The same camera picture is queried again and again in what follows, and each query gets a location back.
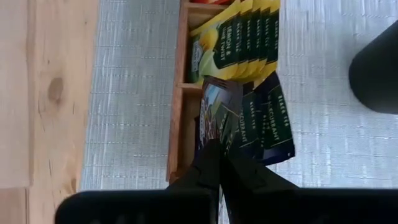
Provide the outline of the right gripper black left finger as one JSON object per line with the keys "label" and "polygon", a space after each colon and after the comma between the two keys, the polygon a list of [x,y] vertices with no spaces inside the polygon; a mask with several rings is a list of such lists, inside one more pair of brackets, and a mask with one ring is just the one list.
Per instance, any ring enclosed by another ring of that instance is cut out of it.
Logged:
{"label": "right gripper black left finger", "polygon": [[167,190],[203,191],[210,198],[210,221],[218,223],[220,199],[220,140],[210,139],[200,149],[187,171],[167,187]]}

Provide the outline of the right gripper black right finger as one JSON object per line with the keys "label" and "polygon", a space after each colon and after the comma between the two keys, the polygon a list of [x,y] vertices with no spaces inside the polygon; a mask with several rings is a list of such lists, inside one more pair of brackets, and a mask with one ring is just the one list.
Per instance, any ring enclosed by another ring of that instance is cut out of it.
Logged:
{"label": "right gripper black right finger", "polygon": [[280,220],[278,196],[298,186],[239,150],[220,155],[220,184],[230,223],[272,223]]}

